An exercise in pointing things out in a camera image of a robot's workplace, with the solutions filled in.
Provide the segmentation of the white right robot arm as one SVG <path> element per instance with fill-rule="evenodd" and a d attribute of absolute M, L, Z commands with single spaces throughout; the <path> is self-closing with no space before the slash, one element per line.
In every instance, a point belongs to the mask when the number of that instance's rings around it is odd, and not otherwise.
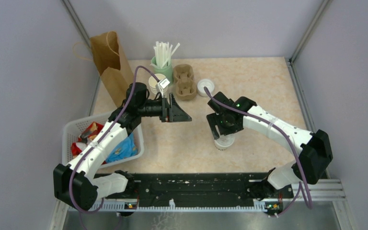
<path fill-rule="evenodd" d="M 316 184 L 333 160 L 325 131 L 311 132 L 290 125 L 244 96 L 233 101 L 218 92 L 207 104 L 213 110 L 207 120 L 215 140 L 248 128 L 266 135 L 293 155 L 293 161 L 275 168 L 264 180 L 262 192 L 267 197 L 275 197 L 281 188 L 293 183 Z"/>

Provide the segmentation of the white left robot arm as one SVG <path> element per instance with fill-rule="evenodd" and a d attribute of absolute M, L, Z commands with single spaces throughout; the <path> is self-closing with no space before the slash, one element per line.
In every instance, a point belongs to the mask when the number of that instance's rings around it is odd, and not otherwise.
<path fill-rule="evenodd" d="M 190 122 L 191 116 L 176 102 L 174 95 L 149 99 L 144 83 L 132 83 L 126 99 L 108 117 L 96 138 L 66 165 L 58 164 L 53 171 L 54 196 L 80 212 L 89 213 L 96 200 L 118 193 L 129 198 L 134 193 L 132 177 L 114 172 L 95 177 L 103 162 L 116 146 L 140 125 L 143 117 L 158 117 L 161 122 Z"/>

